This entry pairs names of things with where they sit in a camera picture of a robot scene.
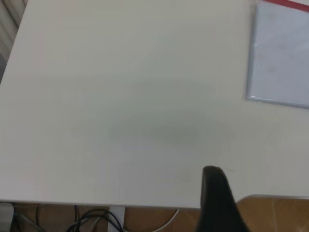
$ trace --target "brown floor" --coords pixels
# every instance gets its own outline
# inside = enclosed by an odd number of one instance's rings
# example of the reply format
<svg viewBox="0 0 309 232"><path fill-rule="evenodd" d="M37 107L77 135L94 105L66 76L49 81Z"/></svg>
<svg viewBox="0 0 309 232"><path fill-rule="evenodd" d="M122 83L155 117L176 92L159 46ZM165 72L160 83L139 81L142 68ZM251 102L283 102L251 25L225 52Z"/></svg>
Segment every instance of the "brown floor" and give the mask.
<svg viewBox="0 0 309 232"><path fill-rule="evenodd" d="M238 206L252 232L309 231L309 200L250 198L239 202ZM39 209L40 224L48 232L63 232L74 221L71 205L42 205ZM79 210L81 214L86 211L84 206L79 206ZM36 204L17 203L16 211L35 220ZM172 209L126 208L125 228L130 232L148 232L165 224L174 212ZM198 215L198 210L181 210L162 232L193 232ZM83 225L81 230L88 231L91 223ZM22 222L20 227L23 232L36 231ZM106 232L107 223L101 220L93 231Z"/></svg>

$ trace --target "white tabletop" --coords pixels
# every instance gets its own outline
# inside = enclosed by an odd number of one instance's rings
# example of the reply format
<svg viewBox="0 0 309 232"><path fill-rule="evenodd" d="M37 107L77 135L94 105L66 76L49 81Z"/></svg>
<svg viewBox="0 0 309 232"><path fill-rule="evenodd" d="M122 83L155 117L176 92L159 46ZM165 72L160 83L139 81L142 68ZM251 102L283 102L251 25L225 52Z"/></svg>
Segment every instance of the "white tabletop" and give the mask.
<svg viewBox="0 0 309 232"><path fill-rule="evenodd" d="M248 0L30 0L0 85L0 200L309 196L309 110L245 100Z"/></svg>

